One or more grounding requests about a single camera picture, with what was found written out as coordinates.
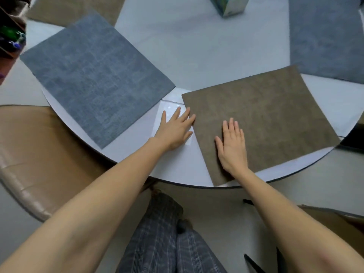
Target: person's right arm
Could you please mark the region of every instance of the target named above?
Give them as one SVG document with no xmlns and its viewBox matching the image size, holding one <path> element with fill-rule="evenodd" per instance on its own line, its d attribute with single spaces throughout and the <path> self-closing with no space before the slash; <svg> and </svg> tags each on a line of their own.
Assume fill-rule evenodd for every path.
<svg viewBox="0 0 364 273">
<path fill-rule="evenodd" d="M 285 258 L 300 273 L 363 273 L 364 259 L 344 240 L 310 217 L 248 168 L 243 130 L 231 118 L 216 137 L 219 159 L 251 196 Z"/>
</svg>

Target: left hand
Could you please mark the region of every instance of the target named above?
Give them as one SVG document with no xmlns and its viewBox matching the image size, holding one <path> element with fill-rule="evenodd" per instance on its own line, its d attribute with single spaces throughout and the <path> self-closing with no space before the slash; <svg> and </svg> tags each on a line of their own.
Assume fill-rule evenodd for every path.
<svg viewBox="0 0 364 273">
<path fill-rule="evenodd" d="M 193 114 L 192 117 L 188 119 L 188 115 L 190 114 L 189 107 L 181 117 L 179 117 L 180 111 L 181 108 L 178 107 L 169 122 L 166 122 L 166 111 L 163 111 L 162 113 L 161 124 L 154 137 L 165 146 L 166 150 L 176 149 L 193 133 L 188 130 L 191 128 L 196 115 Z"/>
</svg>

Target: forearm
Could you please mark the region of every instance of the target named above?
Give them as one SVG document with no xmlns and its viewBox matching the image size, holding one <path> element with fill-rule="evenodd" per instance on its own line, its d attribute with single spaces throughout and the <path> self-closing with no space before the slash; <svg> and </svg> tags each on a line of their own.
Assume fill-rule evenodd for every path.
<svg viewBox="0 0 364 273">
<path fill-rule="evenodd" d="M 364 259 L 354 249 L 254 173 L 245 171 L 239 182 L 298 272 L 362 272 Z"/>
<path fill-rule="evenodd" d="M 0 272 L 95 269 L 120 221 L 165 151 L 153 140 L 66 203 L 0 267 Z"/>
</svg>

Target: white tabletop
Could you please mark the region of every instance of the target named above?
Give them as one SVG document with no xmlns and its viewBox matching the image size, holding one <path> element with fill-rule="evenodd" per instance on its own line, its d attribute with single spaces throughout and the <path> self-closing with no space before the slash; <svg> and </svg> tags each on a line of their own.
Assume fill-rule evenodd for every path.
<svg viewBox="0 0 364 273">
<path fill-rule="evenodd" d="M 289 65 L 288 0 L 250 0 L 243 14 L 221 18 L 210 0 L 126 0 L 115 28 L 178 88 L 198 90 Z M 30 48 L 61 27 L 28 22 Z M 346 136 L 364 110 L 364 85 L 303 75 L 338 136 Z M 153 135 L 164 108 L 180 103 L 175 89 L 104 149 L 100 149 L 51 94 L 56 113 L 82 140 L 119 162 Z M 326 155 L 326 148 L 257 174 L 265 181 L 297 172 Z M 176 184 L 212 187 L 195 136 L 167 153 L 151 174 Z M 225 186 L 236 186 L 235 181 Z"/>
</svg>

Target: leg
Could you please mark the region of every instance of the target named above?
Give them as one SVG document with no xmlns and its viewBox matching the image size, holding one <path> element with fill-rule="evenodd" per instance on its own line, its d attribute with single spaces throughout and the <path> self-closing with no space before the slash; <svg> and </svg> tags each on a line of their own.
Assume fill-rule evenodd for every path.
<svg viewBox="0 0 364 273">
<path fill-rule="evenodd" d="M 178 222 L 177 273 L 226 273 L 203 238 L 183 220 Z"/>
<path fill-rule="evenodd" d="M 116 270 L 175 273 L 177 222 L 182 207 L 163 193 L 153 195 Z"/>
</svg>

